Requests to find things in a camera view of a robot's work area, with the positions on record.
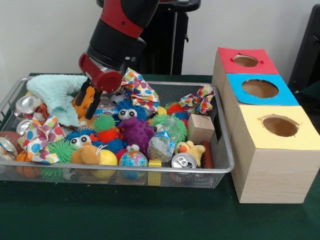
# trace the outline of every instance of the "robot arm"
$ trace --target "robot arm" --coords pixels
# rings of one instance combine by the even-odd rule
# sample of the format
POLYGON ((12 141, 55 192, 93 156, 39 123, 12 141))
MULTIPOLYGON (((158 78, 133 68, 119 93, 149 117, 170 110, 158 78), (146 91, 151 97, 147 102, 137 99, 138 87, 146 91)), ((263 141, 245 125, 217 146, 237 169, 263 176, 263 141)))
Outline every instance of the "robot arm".
POLYGON ((140 34, 148 26, 160 0, 105 0, 100 20, 92 35, 87 52, 79 59, 79 66, 87 76, 77 98, 80 106, 86 90, 95 89, 94 101, 85 117, 94 115, 103 91, 114 92, 121 84, 127 62, 135 62, 146 43, 140 34))

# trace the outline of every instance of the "light blue washcloth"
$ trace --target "light blue washcloth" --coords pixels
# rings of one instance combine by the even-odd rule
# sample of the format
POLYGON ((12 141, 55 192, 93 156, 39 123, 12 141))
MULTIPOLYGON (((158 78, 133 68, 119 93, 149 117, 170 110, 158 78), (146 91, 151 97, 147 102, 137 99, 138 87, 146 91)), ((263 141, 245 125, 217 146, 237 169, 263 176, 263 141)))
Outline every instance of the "light blue washcloth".
POLYGON ((78 115, 72 106, 71 94, 80 91, 87 80, 83 75, 45 74, 33 77, 26 89, 42 99, 51 115, 58 117, 60 124, 79 126, 78 115))

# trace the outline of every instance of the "red paper top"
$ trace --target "red paper top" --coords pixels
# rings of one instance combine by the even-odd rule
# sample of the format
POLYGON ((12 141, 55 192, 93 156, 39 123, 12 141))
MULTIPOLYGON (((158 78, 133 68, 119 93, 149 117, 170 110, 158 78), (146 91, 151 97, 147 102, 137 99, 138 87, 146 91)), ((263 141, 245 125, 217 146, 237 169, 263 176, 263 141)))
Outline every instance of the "red paper top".
POLYGON ((227 74, 279 74, 263 49, 231 49, 218 47, 219 56, 227 74))

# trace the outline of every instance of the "googly eyes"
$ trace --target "googly eyes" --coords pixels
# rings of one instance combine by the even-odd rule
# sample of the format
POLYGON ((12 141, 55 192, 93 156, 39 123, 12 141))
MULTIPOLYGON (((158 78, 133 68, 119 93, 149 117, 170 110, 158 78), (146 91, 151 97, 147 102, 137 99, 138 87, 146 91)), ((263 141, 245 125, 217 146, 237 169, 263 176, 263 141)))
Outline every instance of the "googly eyes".
POLYGON ((118 118, 120 120, 126 120, 131 117, 137 117, 137 116, 138 116, 138 113, 134 109, 122 109, 118 114, 118 118))
POLYGON ((154 130, 154 132, 159 133, 159 132, 162 132, 164 130, 164 128, 163 128, 162 124, 157 124, 157 125, 155 125, 153 130, 154 130))
POLYGON ((82 135, 81 137, 72 138, 70 142, 78 149, 87 142, 91 143, 91 139, 88 135, 82 135))
POLYGON ((137 111, 134 109, 129 109, 129 110, 127 110, 127 112, 129 114, 129 118, 138 116, 137 111))

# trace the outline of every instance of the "wire basket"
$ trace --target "wire basket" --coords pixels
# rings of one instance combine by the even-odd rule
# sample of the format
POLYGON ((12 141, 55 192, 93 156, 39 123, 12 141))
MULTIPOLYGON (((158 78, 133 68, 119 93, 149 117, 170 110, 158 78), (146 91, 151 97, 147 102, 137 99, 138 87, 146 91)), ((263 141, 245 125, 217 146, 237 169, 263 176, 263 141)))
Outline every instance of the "wire basket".
MULTIPOLYGON (((16 131, 19 120, 15 118, 16 101, 26 92, 26 83, 31 77, 18 80, 0 104, 0 130, 16 131)), ((190 93, 195 93, 206 83, 178 83, 149 81, 160 96, 160 105, 177 102, 190 93)), ((234 157, 229 141, 226 122, 218 90, 211 104, 211 117, 215 133, 210 145, 214 169, 132 167, 111 165, 85 165, 72 163, 44 164, 26 161, 6 161, 0 156, 0 181, 53 182, 74 184, 139 185, 159 187, 187 187, 214 189, 224 174, 234 168, 234 157)))

